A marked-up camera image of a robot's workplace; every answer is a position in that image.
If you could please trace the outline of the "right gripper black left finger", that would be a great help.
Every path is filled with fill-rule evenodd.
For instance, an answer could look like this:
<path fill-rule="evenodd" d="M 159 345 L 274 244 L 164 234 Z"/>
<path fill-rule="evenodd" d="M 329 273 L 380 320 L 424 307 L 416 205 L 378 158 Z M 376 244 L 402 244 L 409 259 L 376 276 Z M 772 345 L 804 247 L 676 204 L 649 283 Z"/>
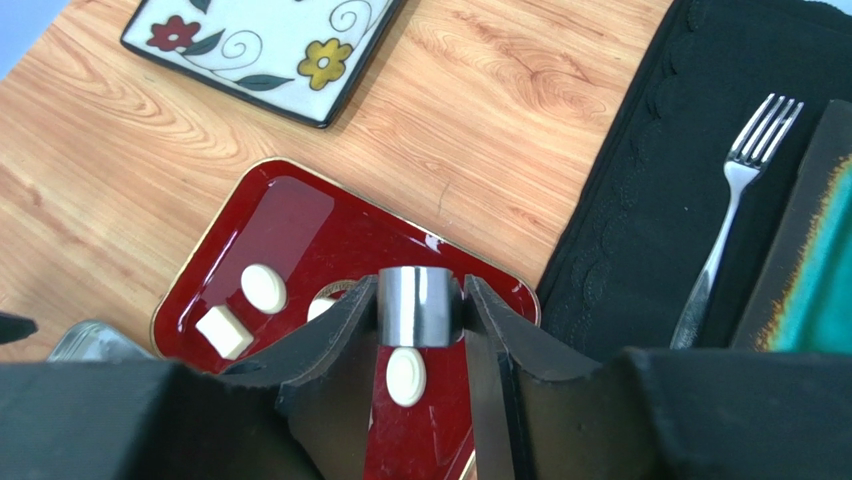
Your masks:
<path fill-rule="evenodd" d="M 274 393 L 274 410 L 325 479 L 363 476 L 376 371 L 378 278 L 221 379 Z"/>

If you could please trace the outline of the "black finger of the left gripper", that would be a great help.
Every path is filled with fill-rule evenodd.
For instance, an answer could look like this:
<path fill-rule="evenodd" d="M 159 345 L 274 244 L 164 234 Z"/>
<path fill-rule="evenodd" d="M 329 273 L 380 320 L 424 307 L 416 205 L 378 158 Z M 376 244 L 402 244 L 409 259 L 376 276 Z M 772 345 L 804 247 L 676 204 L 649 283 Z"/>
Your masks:
<path fill-rule="evenodd" d="M 9 344 L 28 338 L 38 331 L 32 319 L 2 312 L 0 314 L 0 344 Z"/>

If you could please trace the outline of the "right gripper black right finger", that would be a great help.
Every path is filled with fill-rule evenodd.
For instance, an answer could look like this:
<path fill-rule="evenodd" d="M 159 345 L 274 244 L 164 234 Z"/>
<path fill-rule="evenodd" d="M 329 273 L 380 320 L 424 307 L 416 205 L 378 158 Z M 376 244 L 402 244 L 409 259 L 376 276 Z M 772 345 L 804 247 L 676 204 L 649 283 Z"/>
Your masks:
<path fill-rule="evenodd" d="M 516 313 L 482 278 L 465 279 L 464 341 L 477 475 L 565 479 L 569 385 L 599 369 Z"/>

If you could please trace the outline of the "pink handled metal tongs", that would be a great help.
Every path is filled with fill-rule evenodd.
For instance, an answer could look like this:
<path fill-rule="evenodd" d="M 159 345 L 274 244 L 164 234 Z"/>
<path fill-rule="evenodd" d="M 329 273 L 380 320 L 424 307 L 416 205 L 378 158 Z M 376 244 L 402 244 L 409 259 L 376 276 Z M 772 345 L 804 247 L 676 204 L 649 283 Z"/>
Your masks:
<path fill-rule="evenodd" d="M 463 336 L 463 295 L 453 272 L 399 266 L 379 271 L 379 342 L 390 347 L 448 348 Z"/>

